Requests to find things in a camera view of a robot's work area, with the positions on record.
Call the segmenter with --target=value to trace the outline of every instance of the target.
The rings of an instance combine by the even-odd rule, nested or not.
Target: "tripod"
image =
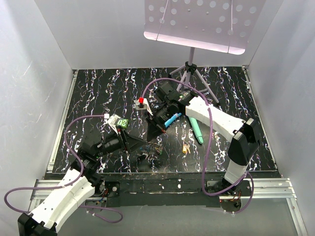
[[[184,74],[181,78],[181,82],[184,82],[185,80],[185,84],[188,85],[189,84],[189,80],[190,80],[190,76],[196,72],[197,76],[199,77],[199,79],[202,81],[202,83],[204,84],[204,86],[206,87],[206,89],[202,90],[201,92],[204,91],[209,91],[209,93],[211,94],[211,96],[213,97],[213,99],[215,100],[215,102],[217,103],[217,106],[220,105],[219,100],[216,98],[216,96],[214,95],[214,93],[211,91],[209,85],[207,84],[207,82],[204,80],[204,78],[202,77],[202,75],[200,74],[200,72],[197,70],[197,65],[192,64],[192,60],[193,60],[193,54],[195,52],[195,48],[191,47],[190,48],[190,53],[189,53],[189,59],[188,61],[185,62],[185,65],[182,65],[181,67],[177,68],[176,70],[172,71],[171,73],[168,74],[169,78],[172,78],[172,75],[182,69],[185,69]],[[182,85],[178,84],[177,86],[177,91],[179,91],[181,89]]]

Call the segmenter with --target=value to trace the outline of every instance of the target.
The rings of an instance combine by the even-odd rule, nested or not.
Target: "gray wall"
[[[3,202],[34,186],[47,167],[72,71],[33,0],[0,0],[0,235],[18,235]],[[9,201],[28,209],[31,191]]]
[[[285,0],[249,67],[278,168],[291,178],[309,235],[314,224],[315,1]]]
[[[282,1],[266,1],[244,54],[197,49],[194,63],[199,66],[249,64]],[[144,0],[35,2],[73,69],[172,67],[188,60],[188,47],[143,36]]]

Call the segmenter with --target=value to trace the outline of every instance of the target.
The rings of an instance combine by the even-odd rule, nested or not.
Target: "blue object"
[[[176,120],[176,118],[180,117],[182,115],[182,113],[176,113],[175,115],[173,115],[167,122],[164,123],[165,127],[169,127],[169,125]]]

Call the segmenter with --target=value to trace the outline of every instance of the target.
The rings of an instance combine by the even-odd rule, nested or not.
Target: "black marble table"
[[[98,69],[79,70],[75,88],[72,94],[69,110],[64,126],[72,120],[84,115],[99,115],[116,113],[130,121],[128,132],[141,138],[146,138],[147,124],[141,111],[135,109],[133,100],[140,97],[145,86],[152,80],[167,77],[174,68],[129,68],[129,69]],[[256,107],[240,67],[201,67],[201,74],[211,87],[221,103],[221,109],[228,114],[247,120],[253,118],[259,121]],[[173,75],[180,79],[183,72]],[[192,76],[190,84],[198,90],[204,89],[202,82]],[[154,98],[154,84],[147,92],[149,101]],[[150,151],[152,145],[144,146],[138,151],[126,154],[121,151],[108,154],[102,158],[99,168],[103,173],[124,172],[200,172],[209,141],[209,127],[200,123],[204,144],[196,141],[188,118],[181,116],[177,119],[166,134],[161,135],[153,142],[162,145],[162,155]],[[75,150],[84,141],[88,144],[98,142],[102,135],[110,131],[100,118],[86,119],[74,124],[68,139]],[[268,171],[276,170],[262,127],[260,127],[262,145],[253,157],[249,170]],[[183,141],[190,142],[191,154],[182,153]],[[213,133],[211,153],[207,171],[225,171],[229,162],[227,156],[229,143],[218,132]],[[137,154],[150,151],[146,159],[137,158]],[[74,157],[69,154],[63,137],[60,140],[53,173],[64,173]]]

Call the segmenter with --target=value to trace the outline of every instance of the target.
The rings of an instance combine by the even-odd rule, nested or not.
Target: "purple cable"
[[[198,90],[196,90],[195,88],[189,86],[189,85],[186,85],[185,83],[181,82],[181,81],[178,81],[178,80],[174,80],[174,79],[170,79],[170,78],[160,78],[160,79],[156,79],[156,80],[153,80],[151,82],[149,82],[149,84],[145,87],[143,93],[142,93],[142,97],[144,98],[144,95],[148,89],[148,87],[157,82],[157,81],[164,81],[164,80],[170,80],[170,81],[174,81],[176,83],[179,83],[181,85],[184,85],[186,87],[188,87],[190,90],[193,90],[194,92],[196,92],[206,103],[207,106],[209,106],[209,103],[208,103],[208,100],[206,99],[206,97],[201,93],[199,92]],[[230,185],[229,187],[219,191],[219,192],[216,192],[216,193],[208,193],[206,190],[205,190],[205,174],[206,174],[206,168],[207,168],[207,163],[208,163],[208,157],[209,157],[209,152],[210,152],[210,146],[211,146],[211,139],[212,139],[212,132],[213,132],[213,122],[212,122],[212,115],[211,115],[211,109],[210,107],[208,108],[208,112],[209,112],[209,117],[210,117],[210,136],[209,136],[209,142],[208,142],[208,147],[207,147],[207,152],[206,152],[206,155],[205,155],[205,161],[204,161],[204,164],[203,164],[203,168],[202,168],[202,173],[201,173],[201,188],[202,188],[202,192],[204,194],[206,194],[207,196],[210,196],[210,197],[213,197],[213,196],[217,196],[221,193],[224,193],[226,192],[227,190],[231,189],[232,187],[234,187],[235,185],[237,185],[240,181],[242,181],[245,177],[246,177],[246,174],[249,174],[248,172],[246,172],[242,177],[240,177],[235,183],[233,183],[232,185]],[[250,175],[251,177],[251,180],[252,180],[252,194],[253,194],[253,188],[254,188],[254,185],[253,185],[253,179],[252,179],[252,176]],[[249,201],[247,202],[247,204],[241,209],[239,210],[238,212],[242,212],[248,205],[249,203],[251,202],[252,200],[252,194],[250,196],[250,199]]]
[[[81,167],[81,171],[80,171],[80,175],[73,181],[65,184],[64,186],[67,187],[73,183],[75,183],[83,174],[83,170],[84,170],[84,165],[81,161],[81,158],[77,155],[77,153],[70,147],[68,141],[67,141],[67,132],[69,130],[69,128],[75,123],[77,122],[78,120],[80,119],[85,119],[85,118],[95,118],[95,117],[99,117],[99,118],[102,118],[104,117],[104,115],[89,115],[89,116],[82,116],[82,117],[78,117],[76,119],[74,119],[68,126],[67,128],[65,129],[64,131],[64,135],[63,135],[63,139],[64,139],[64,142],[65,142],[65,145],[67,146],[67,148],[69,149],[69,151],[75,156],[75,158],[77,158],[77,160],[79,161],[80,163],[80,167]],[[8,191],[5,196],[4,196],[4,202],[5,204],[11,208],[12,210],[14,211],[17,211],[17,212],[20,212],[20,213],[29,213],[28,211],[25,211],[25,210],[20,210],[20,209],[17,209],[15,207],[13,207],[7,200],[7,197],[10,193],[12,192],[15,192],[15,191],[19,191],[19,190],[54,190],[54,189],[60,189],[60,188],[63,188],[63,186],[56,186],[56,187],[20,187],[20,188],[14,188],[14,189],[11,189],[10,191]],[[96,206],[79,206],[79,207],[85,207],[85,208],[99,208],[99,209],[103,209],[103,210],[111,210],[111,211],[114,211],[114,212],[117,212],[121,218],[117,221],[111,221],[111,220],[108,220],[98,214],[95,214],[97,217],[103,219],[104,221],[106,222],[109,222],[109,223],[118,223],[120,221],[122,221],[123,219],[123,214],[119,211],[119,210],[115,210],[115,209],[111,209],[111,208],[106,208],[106,207],[96,207]]]
[[[119,210],[116,210],[116,209],[112,209],[112,208],[107,208],[107,207],[100,207],[100,206],[79,206],[80,208],[90,208],[90,209],[101,209],[101,210],[109,210],[109,211],[113,211],[113,212],[116,212],[118,213],[121,217],[119,220],[109,220],[109,219],[106,219],[105,217],[99,215],[99,214],[96,214],[94,212],[91,212],[89,211],[89,213],[91,214],[94,214],[95,216],[97,216],[98,218],[101,218],[102,220],[108,222],[108,223],[112,223],[112,224],[115,224],[115,223],[118,223],[118,222],[121,222],[124,218],[124,215],[121,211]]]

